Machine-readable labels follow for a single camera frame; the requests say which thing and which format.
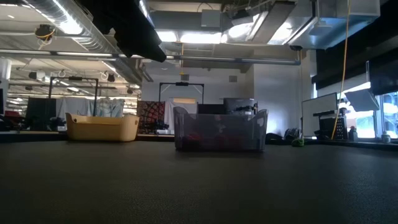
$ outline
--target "white board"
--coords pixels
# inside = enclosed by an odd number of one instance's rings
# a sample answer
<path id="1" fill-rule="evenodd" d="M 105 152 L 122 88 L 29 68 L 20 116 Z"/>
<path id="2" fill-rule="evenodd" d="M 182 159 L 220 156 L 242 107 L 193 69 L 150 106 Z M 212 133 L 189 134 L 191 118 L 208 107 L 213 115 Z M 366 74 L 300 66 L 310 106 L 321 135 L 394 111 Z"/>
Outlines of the white board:
<path id="1" fill-rule="evenodd" d="M 302 102 L 303 108 L 303 135 L 315 136 L 314 131 L 319 130 L 319 118 L 314 113 L 337 110 L 337 93 L 321 96 Z"/>

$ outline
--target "clear plastic bin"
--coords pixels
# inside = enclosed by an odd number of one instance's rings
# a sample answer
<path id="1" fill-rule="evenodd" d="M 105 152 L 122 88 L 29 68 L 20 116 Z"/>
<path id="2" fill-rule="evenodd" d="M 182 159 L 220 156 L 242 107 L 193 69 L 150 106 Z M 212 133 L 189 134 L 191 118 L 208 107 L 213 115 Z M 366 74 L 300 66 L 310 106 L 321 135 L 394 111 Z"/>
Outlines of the clear plastic bin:
<path id="1" fill-rule="evenodd" d="M 175 107 L 175 147 L 187 151 L 263 151 L 267 117 L 267 110 L 244 116 L 188 114 Z"/>

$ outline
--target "ceiling vent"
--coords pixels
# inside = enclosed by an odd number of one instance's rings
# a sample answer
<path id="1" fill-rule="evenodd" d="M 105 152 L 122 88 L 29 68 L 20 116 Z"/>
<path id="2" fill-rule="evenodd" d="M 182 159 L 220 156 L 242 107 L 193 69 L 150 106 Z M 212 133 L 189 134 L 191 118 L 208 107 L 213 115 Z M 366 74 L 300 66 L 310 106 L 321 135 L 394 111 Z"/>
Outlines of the ceiling vent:
<path id="1" fill-rule="evenodd" d="M 181 81 L 183 82 L 189 81 L 189 75 L 181 75 Z"/>
<path id="2" fill-rule="evenodd" d="M 238 82 L 238 77 L 236 75 L 230 75 L 229 76 L 229 82 L 237 83 Z"/>

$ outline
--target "ductwork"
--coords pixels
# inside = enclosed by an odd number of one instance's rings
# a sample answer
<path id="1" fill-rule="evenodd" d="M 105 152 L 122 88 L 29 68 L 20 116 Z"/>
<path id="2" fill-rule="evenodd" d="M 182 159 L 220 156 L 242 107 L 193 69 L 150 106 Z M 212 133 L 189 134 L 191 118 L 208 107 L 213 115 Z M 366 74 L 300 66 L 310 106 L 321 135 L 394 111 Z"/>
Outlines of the ductwork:
<path id="1" fill-rule="evenodd" d="M 118 53 L 118 50 L 108 42 L 103 34 L 93 25 L 87 15 L 75 1 L 68 0 L 23 0 L 31 8 L 46 17 L 62 32 L 85 37 L 73 38 L 75 42 L 89 52 Z M 141 76 L 127 65 L 125 59 L 104 62 L 114 68 L 127 82 L 141 83 Z"/>

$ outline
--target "window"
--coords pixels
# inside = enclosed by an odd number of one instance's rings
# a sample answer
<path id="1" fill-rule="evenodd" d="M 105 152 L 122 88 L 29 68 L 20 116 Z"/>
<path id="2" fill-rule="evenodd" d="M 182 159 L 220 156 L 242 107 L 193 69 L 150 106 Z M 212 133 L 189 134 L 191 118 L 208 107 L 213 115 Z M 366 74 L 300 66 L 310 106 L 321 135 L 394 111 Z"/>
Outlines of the window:
<path id="1" fill-rule="evenodd" d="M 391 138 L 398 138 L 398 92 L 382 96 L 384 130 Z"/>
<path id="2" fill-rule="evenodd" d="M 347 131 L 350 130 L 350 127 L 356 127 L 356 132 L 358 133 L 359 138 L 375 138 L 376 133 L 374 129 L 374 113 L 373 111 L 362 111 L 356 112 L 355 109 L 351 106 L 351 103 L 348 101 L 346 95 L 344 93 L 364 90 L 371 87 L 370 82 L 364 83 L 362 85 L 356 86 L 349 90 L 346 90 L 342 94 L 341 103 L 339 108 L 346 108 L 346 119 L 347 119 Z"/>

